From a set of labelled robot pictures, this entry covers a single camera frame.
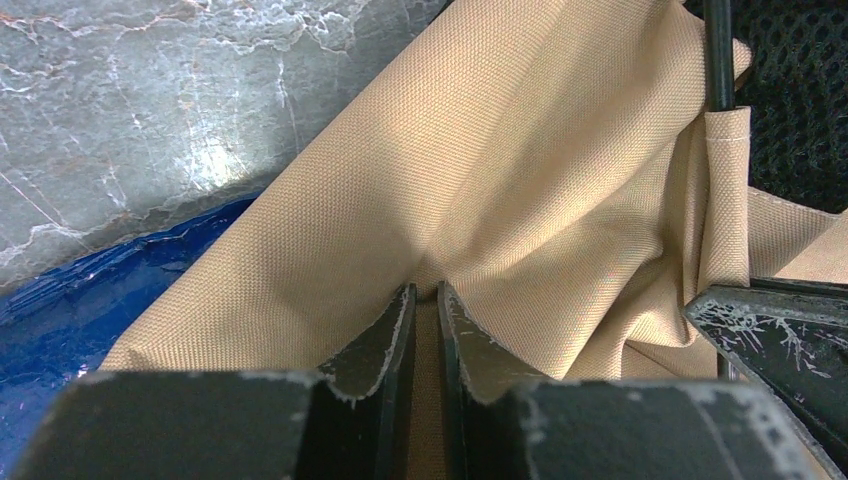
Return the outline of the tan pet tent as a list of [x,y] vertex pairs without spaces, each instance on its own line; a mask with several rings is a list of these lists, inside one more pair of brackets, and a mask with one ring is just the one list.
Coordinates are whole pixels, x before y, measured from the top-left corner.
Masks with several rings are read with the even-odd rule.
[[411,479],[447,474],[447,281],[556,379],[712,377],[680,315],[749,275],[847,279],[847,217],[748,183],[679,1],[458,1],[117,340],[106,370],[310,368],[418,286]]

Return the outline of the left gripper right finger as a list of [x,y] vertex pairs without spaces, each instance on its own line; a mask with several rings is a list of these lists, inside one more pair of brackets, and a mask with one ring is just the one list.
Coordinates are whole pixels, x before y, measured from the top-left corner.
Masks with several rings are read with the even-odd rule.
[[816,479],[776,400],[722,381],[557,381],[437,288],[451,479]]

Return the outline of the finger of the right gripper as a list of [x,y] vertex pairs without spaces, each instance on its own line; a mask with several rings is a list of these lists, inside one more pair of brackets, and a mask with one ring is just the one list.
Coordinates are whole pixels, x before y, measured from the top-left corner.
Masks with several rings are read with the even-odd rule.
[[779,278],[715,285],[683,315],[727,363],[782,403],[828,473],[846,473],[846,285]]

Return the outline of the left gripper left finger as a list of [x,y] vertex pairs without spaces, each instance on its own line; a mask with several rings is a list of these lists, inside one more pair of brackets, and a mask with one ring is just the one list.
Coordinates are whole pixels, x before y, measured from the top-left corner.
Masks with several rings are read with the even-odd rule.
[[53,403],[15,479],[397,479],[416,288],[312,369],[103,371]]

